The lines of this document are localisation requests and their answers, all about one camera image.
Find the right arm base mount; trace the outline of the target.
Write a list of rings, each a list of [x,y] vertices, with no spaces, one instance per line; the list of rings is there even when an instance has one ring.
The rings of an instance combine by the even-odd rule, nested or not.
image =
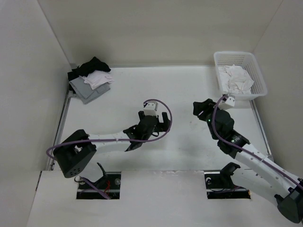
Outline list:
[[[231,177],[240,166],[228,163],[221,170],[204,171],[206,195],[208,199],[251,199],[249,190],[237,186]]]

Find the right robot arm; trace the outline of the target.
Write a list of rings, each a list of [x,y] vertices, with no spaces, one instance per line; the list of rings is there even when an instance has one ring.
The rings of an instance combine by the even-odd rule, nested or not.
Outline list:
[[[220,183],[253,191],[276,206],[287,220],[296,224],[302,222],[302,178],[270,160],[234,129],[234,119],[227,112],[234,103],[234,98],[228,96],[222,96],[217,102],[207,99],[193,103],[193,115],[207,123],[219,149],[249,168],[244,171],[240,165],[230,162],[221,170]]]

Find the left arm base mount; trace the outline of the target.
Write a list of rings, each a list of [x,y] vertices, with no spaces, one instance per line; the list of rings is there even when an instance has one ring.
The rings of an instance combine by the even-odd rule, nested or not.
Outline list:
[[[121,172],[107,172],[100,163],[97,163],[97,165],[97,170],[102,172],[102,176],[97,181],[90,183],[106,194],[110,199],[120,199]],[[76,199],[106,200],[106,198],[87,184],[80,176],[74,177],[74,182],[78,184]]]

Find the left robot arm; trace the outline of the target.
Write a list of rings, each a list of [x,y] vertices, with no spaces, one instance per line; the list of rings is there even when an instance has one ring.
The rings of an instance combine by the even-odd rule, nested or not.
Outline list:
[[[59,144],[53,150],[53,157],[64,177],[84,177],[95,188],[102,188],[106,184],[106,176],[98,172],[101,169],[98,155],[132,151],[144,143],[161,139],[169,132],[172,122],[166,112],[162,113],[162,122],[157,115],[147,115],[143,111],[138,114],[139,123],[121,132],[93,135],[81,129]]]

